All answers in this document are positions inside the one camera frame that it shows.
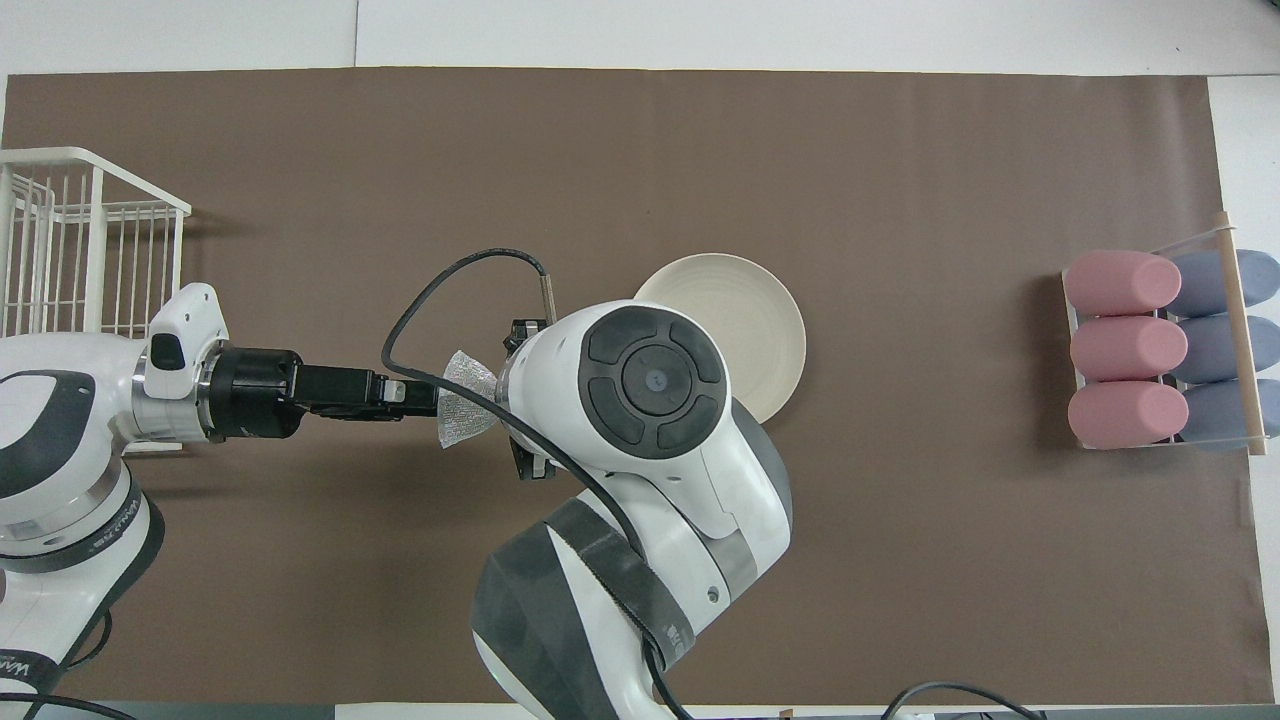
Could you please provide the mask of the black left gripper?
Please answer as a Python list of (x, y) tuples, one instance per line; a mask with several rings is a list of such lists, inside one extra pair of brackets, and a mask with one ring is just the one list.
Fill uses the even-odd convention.
[(385, 380), (367, 369), (306, 364), (291, 350), (225, 346), (205, 372), (205, 425), (216, 439), (283, 439), (306, 414), (390, 421)]

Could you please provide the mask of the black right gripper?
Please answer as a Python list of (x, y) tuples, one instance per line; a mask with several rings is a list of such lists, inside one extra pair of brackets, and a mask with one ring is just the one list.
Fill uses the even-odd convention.
[[(545, 319), (513, 319), (511, 331), (503, 341), (506, 360), (503, 365), (503, 406), (508, 405), (507, 380), (509, 369), (513, 366), (515, 355), (520, 347), (535, 334), (547, 328)], [(403, 401), (389, 402), (388, 411), (393, 415), (436, 415), (438, 397), (436, 388), (425, 380), (388, 379), (388, 398), (404, 398)], [(513, 455), (515, 466), (521, 480), (535, 482), (547, 480), (556, 477), (556, 468), (550, 465), (549, 457), (525, 448), (516, 429), (506, 421), (504, 428), (509, 434), (509, 447)]]

